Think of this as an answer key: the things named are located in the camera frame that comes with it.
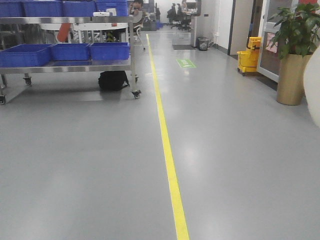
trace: caster wheel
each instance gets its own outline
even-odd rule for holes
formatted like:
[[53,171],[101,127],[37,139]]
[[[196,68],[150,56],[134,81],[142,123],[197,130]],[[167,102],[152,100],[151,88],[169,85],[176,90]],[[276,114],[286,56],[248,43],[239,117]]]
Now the caster wheel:
[[138,90],[138,91],[133,92],[132,94],[133,94],[133,96],[134,96],[135,99],[139,99],[139,98],[140,98],[141,91]]
[[0,104],[6,104],[6,96],[0,96]]
[[26,85],[28,85],[28,86],[31,85],[31,83],[32,83],[32,82],[31,82],[31,77],[25,77],[24,80],[25,80],[25,84],[26,84]]

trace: metal shelf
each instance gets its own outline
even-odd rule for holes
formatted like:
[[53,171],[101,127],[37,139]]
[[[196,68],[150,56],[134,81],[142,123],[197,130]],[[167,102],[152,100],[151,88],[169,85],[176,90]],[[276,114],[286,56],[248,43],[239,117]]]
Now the metal shelf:
[[0,17],[0,24],[87,24],[129,23],[133,16],[89,16],[89,17]]
[[32,67],[0,67],[1,74],[24,73],[70,73],[70,72],[99,72],[99,71],[130,71],[131,59],[104,61],[51,61],[45,66]]
[[[86,24],[86,23],[128,23],[130,29],[130,58],[128,60],[107,60],[107,61],[51,61],[45,66],[36,67],[0,67],[0,74],[3,86],[7,86],[5,74],[24,74],[27,85],[31,85],[30,73],[69,73],[69,72],[100,72],[100,71],[131,71],[130,90],[135,99],[140,97],[141,91],[137,88],[135,50],[133,41],[134,27],[142,17],[137,16],[92,16],[92,17],[0,17],[0,24],[24,25],[24,24]],[[6,95],[0,84],[0,104],[6,103]]]

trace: yellow mop bucket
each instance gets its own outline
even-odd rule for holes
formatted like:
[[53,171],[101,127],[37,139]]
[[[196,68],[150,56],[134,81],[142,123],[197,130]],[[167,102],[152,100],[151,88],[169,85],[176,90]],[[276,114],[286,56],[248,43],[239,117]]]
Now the yellow mop bucket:
[[238,72],[255,73],[257,72],[259,49],[261,37],[250,37],[246,51],[238,51]]

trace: gold planter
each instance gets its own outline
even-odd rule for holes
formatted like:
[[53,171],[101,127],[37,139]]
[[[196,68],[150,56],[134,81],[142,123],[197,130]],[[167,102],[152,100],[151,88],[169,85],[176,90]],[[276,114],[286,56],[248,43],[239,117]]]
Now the gold planter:
[[304,96],[304,71],[311,55],[288,54],[281,60],[276,100],[285,105],[299,105]]

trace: green floor sign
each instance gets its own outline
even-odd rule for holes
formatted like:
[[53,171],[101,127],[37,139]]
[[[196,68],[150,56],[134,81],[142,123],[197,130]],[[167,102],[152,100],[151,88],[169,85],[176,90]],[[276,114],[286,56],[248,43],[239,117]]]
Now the green floor sign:
[[196,68],[196,65],[190,59],[177,59],[176,60],[181,68]]

